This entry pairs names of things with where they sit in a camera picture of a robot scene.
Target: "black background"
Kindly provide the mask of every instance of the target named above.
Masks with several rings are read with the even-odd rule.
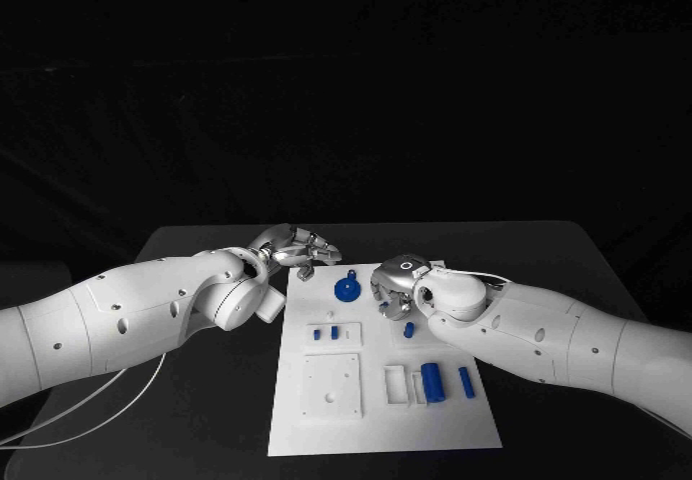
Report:
[[[0,260],[80,281],[163,225],[573,220],[691,330],[688,2],[0,18]]]

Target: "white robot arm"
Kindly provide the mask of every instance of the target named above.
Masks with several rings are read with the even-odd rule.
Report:
[[[339,250],[289,224],[248,248],[126,265],[51,297],[0,310],[0,407],[73,380],[129,368],[176,349],[192,334],[270,323],[286,303],[269,279],[282,266],[313,274]]]
[[[401,320],[416,306],[434,335],[486,363],[534,382],[622,398],[691,436],[692,334],[478,275],[416,255],[388,260],[371,279],[375,299],[388,299],[384,316]]]

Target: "white platform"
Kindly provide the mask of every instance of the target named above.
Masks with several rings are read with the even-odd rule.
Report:
[[[378,313],[370,289],[378,266],[316,267],[306,283],[296,275],[289,277],[270,456],[502,447],[476,361],[433,337],[419,311],[400,322]],[[351,269],[362,293],[344,303],[335,297],[335,284]],[[408,321],[416,324],[411,339],[404,337]],[[331,337],[335,324],[344,325],[338,340]],[[322,325],[319,341],[315,325]],[[429,362],[440,365],[447,399],[421,404],[417,372]],[[404,367],[406,404],[401,374],[393,374],[401,371],[398,366]],[[460,367],[469,368],[473,399],[466,398]]]

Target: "blue round knob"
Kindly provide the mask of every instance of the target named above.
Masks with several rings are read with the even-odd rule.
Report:
[[[335,295],[342,302],[352,302],[361,296],[361,284],[357,282],[357,272],[349,270],[349,275],[335,285]]]

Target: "table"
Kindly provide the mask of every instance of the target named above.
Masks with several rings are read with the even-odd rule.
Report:
[[[571,222],[300,225],[344,251],[345,263],[413,252],[450,268],[496,273],[646,321],[581,227]],[[266,225],[159,229],[137,261],[246,246]],[[289,271],[273,277],[286,291]],[[692,442],[605,394],[538,385],[479,361],[505,448],[267,457],[283,316],[237,331],[208,329],[168,356],[150,390],[107,427],[54,448],[18,452],[8,479],[411,478],[483,475],[590,479],[692,474]],[[37,432],[55,441],[98,424],[137,394],[158,360],[133,368],[83,409]],[[110,375],[54,389],[39,420],[68,408]],[[246,386],[254,392],[247,395]]]

